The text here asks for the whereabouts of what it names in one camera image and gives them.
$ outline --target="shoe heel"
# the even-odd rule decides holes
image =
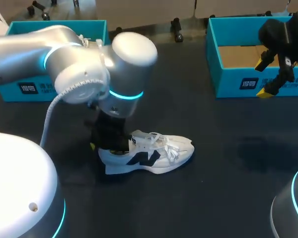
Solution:
[[[136,169],[138,169],[137,165],[123,165],[123,166],[105,165],[105,173],[107,175],[125,174]]]

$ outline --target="black robotic gripper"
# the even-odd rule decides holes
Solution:
[[[279,74],[265,85],[266,93],[277,95],[279,89],[288,82],[293,82],[294,64],[298,62],[298,12],[294,13],[287,22],[268,19],[260,28],[259,40],[268,49],[261,55],[261,62],[256,70],[262,72],[278,56]]]

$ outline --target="table surface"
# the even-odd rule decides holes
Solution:
[[[216,100],[204,41],[157,48],[152,80],[127,128],[188,137],[195,156],[168,174],[104,182],[83,126],[94,112],[58,105],[46,151],[63,185],[69,237],[273,238],[271,203],[298,169],[298,98]],[[0,132],[38,143],[47,107],[0,98]]]

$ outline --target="teal cardboard box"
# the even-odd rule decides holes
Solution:
[[[13,22],[7,35],[29,33],[52,25],[64,25],[74,30],[77,35],[82,34],[85,38],[91,38],[91,41],[102,39],[105,45],[110,44],[105,20]],[[0,93],[5,102],[45,102],[52,101],[56,97],[55,89],[48,76],[25,78],[2,85]]]
[[[290,17],[274,17],[286,22]],[[256,94],[278,74],[275,62],[263,72],[254,68],[265,50],[258,30],[269,17],[210,18],[206,39],[206,55],[217,98],[256,97]],[[286,83],[278,96],[298,96],[298,66],[295,82]]]

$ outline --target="white sneaker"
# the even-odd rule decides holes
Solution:
[[[107,175],[123,174],[133,170],[148,170],[163,174],[183,165],[194,152],[191,140],[175,135],[132,133],[129,152],[123,155],[98,149],[101,161],[105,164]]]

